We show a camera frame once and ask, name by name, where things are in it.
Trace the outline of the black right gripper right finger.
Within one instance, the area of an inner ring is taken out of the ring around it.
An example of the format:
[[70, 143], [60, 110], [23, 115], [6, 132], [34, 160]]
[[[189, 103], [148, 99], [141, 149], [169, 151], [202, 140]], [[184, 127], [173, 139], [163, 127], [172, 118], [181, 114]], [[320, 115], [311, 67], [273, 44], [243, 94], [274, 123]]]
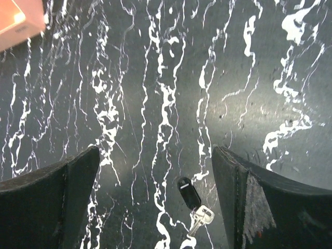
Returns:
[[331, 248], [331, 191], [216, 146], [212, 167], [230, 248]]

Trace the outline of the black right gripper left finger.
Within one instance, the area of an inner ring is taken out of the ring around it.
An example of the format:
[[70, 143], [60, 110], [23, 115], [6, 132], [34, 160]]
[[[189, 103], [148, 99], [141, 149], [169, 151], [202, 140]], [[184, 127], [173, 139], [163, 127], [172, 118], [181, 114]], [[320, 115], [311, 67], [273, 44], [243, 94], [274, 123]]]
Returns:
[[90, 146], [1, 182], [1, 248], [73, 248], [99, 165]]

